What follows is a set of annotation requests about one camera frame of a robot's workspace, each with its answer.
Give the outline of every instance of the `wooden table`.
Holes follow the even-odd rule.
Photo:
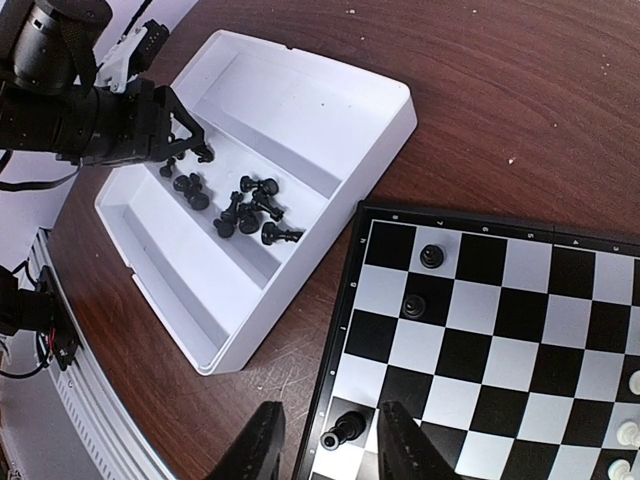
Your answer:
[[[228,29],[406,82],[420,126],[373,198],[640,234],[636,0],[202,0],[149,77]],[[284,402],[290,478],[350,228],[240,373],[200,377],[131,280],[87,169],[50,243],[113,387],[175,474],[199,479],[256,407]]]

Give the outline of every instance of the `black pawn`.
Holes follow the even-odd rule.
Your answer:
[[[220,220],[235,225],[238,223],[238,206],[244,199],[244,195],[240,192],[231,194],[231,205],[220,214]]]
[[[163,167],[160,167],[160,176],[164,178],[173,177],[173,166],[176,164],[176,159],[171,157],[167,160],[167,164]]]
[[[302,237],[302,232],[280,230],[273,222],[267,222],[262,227],[262,243],[267,246],[273,245],[278,240],[298,243],[300,237]]]
[[[173,181],[173,189],[176,192],[185,193],[191,186],[191,180],[186,175],[180,175]]]
[[[284,211],[272,205],[269,201],[269,197],[260,190],[253,192],[251,206],[257,211],[268,213],[274,222],[279,222],[282,220],[282,217],[284,217]]]
[[[234,224],[223,222],[219,218],[216,218],[213,221],[213,226],[216,227],[216,230],[218,231],[218,236],[220,238],[230,238],[236,230],[236,227]]]
[[[320,437],[320,443],[327,450],[336,450],[340,445],[351,442],[362,435],[367,428],[367,421],[359,412],[347,412],[336,424]]]
[[[245,235],[253,235],[260,230],[260,221],[251,209],[251,206],[243,203],[238,207],[238,230]]]
[[[438,268],[444,262],[444,251],[437,245],[427,245],[420,252],[420,262],[426,268]]]
[[[424,315],[427,302],[420,295],[407,295],[402,303],[402,316],[409,320],[417,320]]]
[[[265,195],[273,197],[278,194],[280,187],[273,178],[253,180],[250,176],[245,175],[240,179],[240,190],[244,193],[249,193],[251,190],[261,190]]]

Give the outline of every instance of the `white chess piece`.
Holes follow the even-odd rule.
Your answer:
[[[626,460],[616,460],[607,470],[610,480],[635,480],[631,474],[631,465]]]
[[[640,447],[640,429],[636,422],[624,422],[618,428],[616,437],[620,445]]]
[[[633,372],[633,375],[629,378],[629,390],[634,395],[640,395],[640,370]]]

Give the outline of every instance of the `black cable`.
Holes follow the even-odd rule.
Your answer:
[[[40,364],[34,370],[31,370],[30,372],[27,372],[27,373],[9,373],[9,372],[0,370],[0,377],[10,378],[12,380],[24,380],[26,378],[31,378],[37,375],[46,366],[47,366],[47,361],[44,360],[40,362]]]
[[[38,334],[36,333],[36,344],[38,342]],[[9,372],[5,372],[4,370],[0,370],[0,377],[5,377],[5,378],[10,378],[12,380],[25,380],[27,378],[31,378],[35,375],[37,375],[38,373],[40,373],[40,371],[47,367],[49,365],[49,363],[47,362],[47,358],[49,357],[49,353],[50,353],[50,349],[47,348],[47,351],[45,352],[44,355],[44,360],[42,360],[38,366],[31,370],[30,372],[27,373],[9,373]]]
[[[34,288],[38,286],[38,282],[36,282],[33,279],[33,277],[31,276],[31,272],[29,272],[29,259],[25,260],[16,268],[14,268],[13,271],[11,272],[11,275],[17,274],[18,272],[20,272],[20,270],[25,271],[25,273],[27,274],[27,279],[29,280],[29,283],[31,283],[31,285],[33,285]]]
[[[145,10],[149,7],[149,5],[151,5],[151,2],[153,2],[153,0],[144,0],[142,2],[142,5],[140,5],[140,8],[136,12],[136,14],[131,18],[129,25],[127,25],[127,28],[124,29],[124,32],[122,33],[123,37],[129,35],[129,32],[131,32],[135,24],[138,22],[138,20],[140,20],[140,17],[144,15]]]
[[[5,168],[7,168],[7,165],[9,165],[9,160],[11,160],[12,156],[13,150],[5,150],[2,158],[0,158],[0,174],[4,171]]]

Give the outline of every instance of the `white bracket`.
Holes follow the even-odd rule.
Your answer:
[[[124,93],[127,83],[136,77],[129,78],[129,60],[146,34],[146,27],[137,28],[109,50],[98,70],[96,86],[109,87],[112,93]]]

